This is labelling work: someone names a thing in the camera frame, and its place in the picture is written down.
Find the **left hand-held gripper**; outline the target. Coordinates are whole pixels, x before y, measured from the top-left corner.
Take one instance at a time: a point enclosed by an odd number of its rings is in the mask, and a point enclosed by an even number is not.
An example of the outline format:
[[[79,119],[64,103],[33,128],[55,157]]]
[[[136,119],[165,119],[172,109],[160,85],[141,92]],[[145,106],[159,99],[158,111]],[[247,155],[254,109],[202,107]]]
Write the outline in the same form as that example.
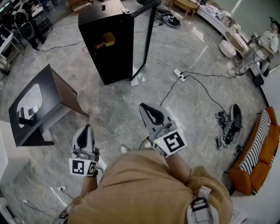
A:
[[[73,136],[72,157],[69,158],[70,174],[93,177],[99,160],[99,152],[94,151],[94,133],[91,125],[81,127]]]

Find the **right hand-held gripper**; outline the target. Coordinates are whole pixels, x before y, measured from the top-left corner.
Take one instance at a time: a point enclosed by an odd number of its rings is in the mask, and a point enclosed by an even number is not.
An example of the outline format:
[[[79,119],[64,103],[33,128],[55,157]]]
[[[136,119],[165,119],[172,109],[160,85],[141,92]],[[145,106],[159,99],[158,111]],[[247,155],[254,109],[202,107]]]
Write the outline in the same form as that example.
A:
[[[187,146],[184,132],[175,121],[171,121],[167,110],[157,104],[141,103],[139,111],[149,132],[149,141],[165,158],[179,152]]]

